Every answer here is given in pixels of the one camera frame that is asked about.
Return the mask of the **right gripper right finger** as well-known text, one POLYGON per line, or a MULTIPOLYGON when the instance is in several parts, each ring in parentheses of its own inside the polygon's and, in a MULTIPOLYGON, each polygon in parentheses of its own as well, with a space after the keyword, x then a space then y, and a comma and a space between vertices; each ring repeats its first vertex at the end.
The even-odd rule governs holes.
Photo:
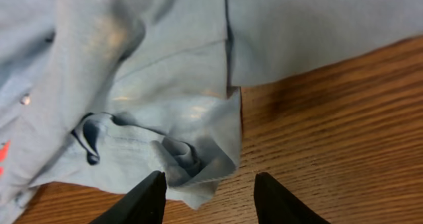
POLYGON ((329 224, 267 172, 255 176, 254 204, 259 224, 329 224))

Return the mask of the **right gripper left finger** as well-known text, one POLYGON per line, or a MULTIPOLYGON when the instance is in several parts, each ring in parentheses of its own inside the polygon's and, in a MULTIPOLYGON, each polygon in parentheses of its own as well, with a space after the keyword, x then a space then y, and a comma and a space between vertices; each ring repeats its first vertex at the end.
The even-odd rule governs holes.
POLYGON ((161 224, 166 191, 165 173, 154 171, 90 224, 161 224))

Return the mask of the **light blue t-shirt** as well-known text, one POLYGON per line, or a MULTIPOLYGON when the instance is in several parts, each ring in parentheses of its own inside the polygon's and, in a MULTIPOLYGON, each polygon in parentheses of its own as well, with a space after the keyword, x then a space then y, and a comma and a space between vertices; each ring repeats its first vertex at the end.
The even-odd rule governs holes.
POLYGON ((1 222, 50 182, 196 209, 239 167, 239 89, 422 32, 422 0, 1 0, 1 222))

